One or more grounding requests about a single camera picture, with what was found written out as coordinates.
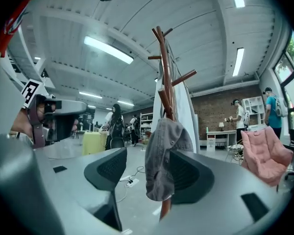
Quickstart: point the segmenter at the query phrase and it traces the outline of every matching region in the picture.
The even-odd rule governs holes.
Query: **teal shirt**
[[[269,115],[269,126],[272,128],[281,128],[282,127],[282,119],[281,117],[278,117],[275,113],[275,101],[276,99],[273,96],[269,96],[267,98],[266,104],[271,105],[271,111]]]

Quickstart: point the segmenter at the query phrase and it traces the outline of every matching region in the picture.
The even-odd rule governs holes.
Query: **backpack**
[[[133,126],[134,126],[134,129],[139,129],[139,122],[138,122],[137,118],[135,118]]]
[[[286,104],[286,101],[284,100],[283,97],[277,97],[274,96],[275,98],[275,113],[278,117],[284,118],[287,117],[289,112],[288,112],[288,105]]]
[[[243,123],[244,123],[244,126],[246,126],[246,127],[249,126],[249,112],[248,111],[244,111]]]
[[[116,121],[115,120],[111,121],[109,134],[111,135],[112,138],[122,138],[123,130],[124,130],[124,125],[123,125],[123,120],[121,117],[117,119]]]

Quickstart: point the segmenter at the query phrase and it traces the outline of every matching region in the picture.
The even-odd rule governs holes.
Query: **white ceiling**
[[[137,107],[152,104],[159,62],[147,57],[159,55],[151,31],[157,25],[163,31],[173,28],[166,38],[180,72],[197,70],[187,80],[191,92],[254,79],[269,46],[276,44],[274,31],[280,30],[269,0],[245,0],[244,8],[236,8],[234,0],[33,0],[28,11],[21,24],[23,56],[16,51],[16,38],[9,46],[11,55],[25,59],[27,49],[32,59],[41,57],[39,72],[46,68],[55,86],[51,92],[102,108],[117,100]],[[85,36],[117,47],[134,61],[128,65],[85,45]],[[240,47],[245,48],[243,63],[232,77]],[[33,67],[18,65],[31,78]]]

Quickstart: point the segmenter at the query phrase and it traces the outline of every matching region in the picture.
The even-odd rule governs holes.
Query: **table lamp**
[[[221,128],[221,131],[223,131],[224,123],[223,122],[220,122],[219,123],[219,127]]]

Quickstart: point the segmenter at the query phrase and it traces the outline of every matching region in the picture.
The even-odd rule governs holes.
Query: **wooden coat rack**
[[[196,70],[192,70],[189,73],[181,76],[177,80],[172,82],[171,79],[171,70],[170,70],[170,63],[168,62],[169,57],[168,57],[168,50],[166,47],[166,40],[165,37],[173,31],[172,28],[170,28],[168,31],[165,33],[162,32],[160,26],[156,27],[157,30],[154,28],[152,29],[153,34],[157,38],[159,44],[160,44],[160,53],[161,56],[151,56],[148,57],[149,60],[151,59],[160,59],[162,61],[162,67],[163,67],[163,83],[164,83],[164,89],[160,89],[158,91],[161,102],[163,104],[163,107],[166,112],[166,117],[170,118],[173,121],[176,121],[175,119],[175,94],[173,90],[173,86],[183,82],[184,80],[188,79],[189,77],[195,75],[197,72]],[[161,212],[160,212],[160,219],[162,219],[170,210],[171,208],[171,199],[167,199],[162,202],[162,207],[161,207]]]

